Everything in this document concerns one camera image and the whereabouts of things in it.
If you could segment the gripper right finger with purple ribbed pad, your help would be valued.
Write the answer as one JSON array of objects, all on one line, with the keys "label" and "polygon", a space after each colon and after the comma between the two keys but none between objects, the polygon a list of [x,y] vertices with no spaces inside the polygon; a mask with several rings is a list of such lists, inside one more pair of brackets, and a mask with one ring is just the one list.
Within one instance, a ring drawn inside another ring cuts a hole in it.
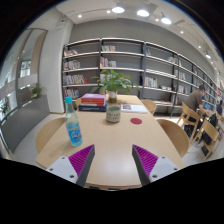
[{"label": "gripper right finger with purple ribbed pad", "polygon": [[179,170],[169,158],[165,156],[158,157],[137,145],[132,145],[132,156],[143,186]]}]

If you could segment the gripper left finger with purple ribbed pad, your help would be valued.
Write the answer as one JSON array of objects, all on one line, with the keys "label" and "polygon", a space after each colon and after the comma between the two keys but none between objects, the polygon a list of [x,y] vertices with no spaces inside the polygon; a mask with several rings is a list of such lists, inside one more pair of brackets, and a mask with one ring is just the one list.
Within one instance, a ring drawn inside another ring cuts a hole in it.
[{"label": "gripper left finger with purple ribbed pad", "polygon": [[59,157],[47,171],[84,187],[94,156],[95,146],[90,145],[69,157]]}]

